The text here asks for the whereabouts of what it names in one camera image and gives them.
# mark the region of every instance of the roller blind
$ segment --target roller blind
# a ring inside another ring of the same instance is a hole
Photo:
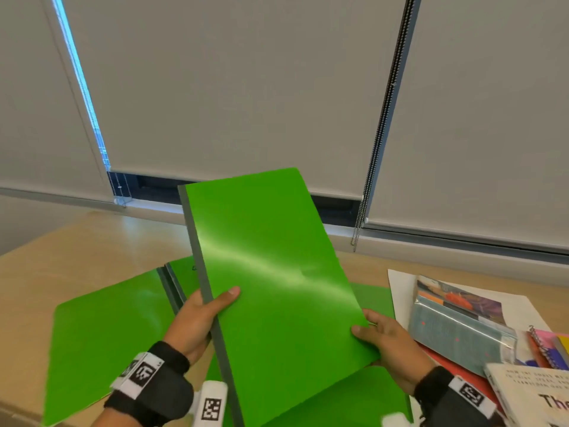
[[[64,0],[114,171],[361,198],[405,0]]]
[[[422,0],[367,224],[569,246],[569,0]]]
[[[110,202],[44,1],[0,0],[0,187]]]

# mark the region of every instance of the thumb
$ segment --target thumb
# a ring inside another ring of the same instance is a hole
[[[213,301],[207,303],[204,307],[208,312],[208,315],[214,317],[217,315],[221,310],[229,306],[233,301],[237,299],[241,289],[238,286],[234,286],[228,291],[225,291],[219,297],[214,299]]]
[[[359,325],[354,325],[352,327],[352,334],[360,340],[377,346],[379,336],[375,327],[360,327]]]

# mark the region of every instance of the hand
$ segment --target hand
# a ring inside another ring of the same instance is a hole
[[[196,290],[184,303],[162,340],[183,353],[193,365],[210,342],[213,318],[235,301],[239,292],[238,286],[232,287],[210,303],[204,304],[201,292]]]
[[[403,391],[413,395],[417,384],[436,364],[399,322],[367,308],[364,309],[364,315],[369,322],[377,325],[354,325],[352,334],[377,346],[381,353],[380,365],[387,369]]]

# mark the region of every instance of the notebook spiral binding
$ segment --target notebook spiral binding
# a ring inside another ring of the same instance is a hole
[[[562,370],[560,366],[557,365],[557,363],[555,362],[554,359],[551,358],[551,356],[549,355],[549,351],[547,350],[547,348],[544,346],[544,344],[542,343],[541,339],[538,337],[537,333],[536,333],[536,329],[533,325],[530,325],[530,336],[532,339],[534,339],[534,341],[537,343],[537,346],[539,347],[539,351],[543,354],[543,356],[545,357],[545,359],[547,360],[547,362],[553,367],[556,368],[557,370]]]

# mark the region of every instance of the wooden table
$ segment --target wooden table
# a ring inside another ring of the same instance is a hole
[[[43,408],[52,315],[69,299],[146,272],[191,254],[186,228],[93,212],[0,257],[0,409],[39,421]],[[352,282],[388,287],[388,269],[426,274],[530,298],[551,329],[569,332],[569,288],[518,282],[409,262],[338,252]],[[212,348],[188,378],[200,385]],[[66,423],[88,426],[101,412],[98,402]],[[188,421],[172,425],[188,426]]]

